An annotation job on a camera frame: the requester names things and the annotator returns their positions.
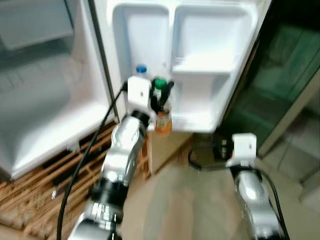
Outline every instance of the tiled floor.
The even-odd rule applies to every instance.
[[[319,119],[301,114],[263,161],[294,180],[305,181],[320,166]]]
[[[124,240],[249,239],[229,171],[198,173],[186,157],[174,158],[148,181],[133,180],[120,230]],[[320,239],[320,215],[299,203],[302,187],[269,165],[258,161],[257,166],[277,187],[291,240]],[[19,236],[0,228],[0,239]]]

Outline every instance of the green glass door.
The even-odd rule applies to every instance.
[[[221,128],[225,133],[254,133],[259,148],[320,66],[320,33],[280,23],[257,70],[242,90]]]

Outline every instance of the bottle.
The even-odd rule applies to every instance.
[[[139,64],[135,67],[136,71],[136,76],[143,78],[143,79],[148,79],[147,77],[147,67],[143,64]]]
[[[154,93],[159,100],[161,97],[162,89],[167,85],[167,81],[163,78],[155,79]],[[171,117],[171,101],[170,98],[167,99],[163,105],[161,111],[158,112],[155,122],[155,132],[159,135],[165,137],[172,132],[172,117]]]

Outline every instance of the white refrigerator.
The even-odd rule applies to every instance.
[[[139,64],[175,82],[173,131],[214,132],[270,2],[0,1],[0,174],[77,145]],[[131,110],[122,95],[107,122]]]

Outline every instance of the orange juice bottle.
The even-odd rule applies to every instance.
[[[159,100],[161,97],[161,90],[167,85],[167,81],[163,78],[155,79],[154,93]],[[171,103],[170,98],[165,102],[161,111],[156,116],[155,132],[161,136],[168,136],[172,132],[172,118],[171,118]]]

